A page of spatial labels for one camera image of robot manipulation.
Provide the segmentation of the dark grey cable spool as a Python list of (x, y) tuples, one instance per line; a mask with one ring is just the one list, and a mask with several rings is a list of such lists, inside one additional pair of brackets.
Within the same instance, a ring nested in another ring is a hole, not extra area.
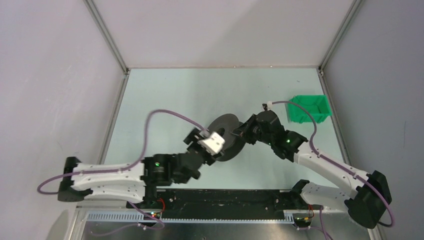
[(225, 140), (222, 148), (223, 154), (217, 157), (216, 161), (229, 161), (242, 151), (246, 143), (232, 134), (232, 131), (241, 125), (242, 123), (236, 115), (227, 113), (216, 118), (208, 126), (208, 130), (218, 133)]

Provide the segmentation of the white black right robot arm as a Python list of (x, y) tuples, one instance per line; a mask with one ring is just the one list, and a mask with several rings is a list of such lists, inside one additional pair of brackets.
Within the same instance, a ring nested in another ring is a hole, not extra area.
[(380, 224), (381, 217), (392, 202), (383, 173), (377, 170), (368, 173), (331, 160), (318, 149), (312, 149), (311, 140), (284, 129), (277, 114), (271, 110), (252, 115), (231, 133), (247, 144), (267, 144), (279, 158), (304, 166), (335, 185), (328, 187), (306, 180), (299, 181), (297, 186), (300, 190), (290, 196), (291, 204), (297, 209), (304, 209), (308, 205), (333, 207), (348, 213), (362, 227), (373, 229)]

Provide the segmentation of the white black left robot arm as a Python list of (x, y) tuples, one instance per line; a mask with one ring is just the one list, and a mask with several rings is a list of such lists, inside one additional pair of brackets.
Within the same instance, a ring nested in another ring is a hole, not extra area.
[(194, 128), (184, 139), (188, 145), (186, 152), (155, 154), (137, 161), (135, 165), (93, 165), (68, 157), (57, 199), (60, 202), (114, 199), (153, 208), (158, 202), (157, 187), (199, 179), (203, 165), (210, 166), (223, 156), (225, 142), (217, 132), (205, 136)]

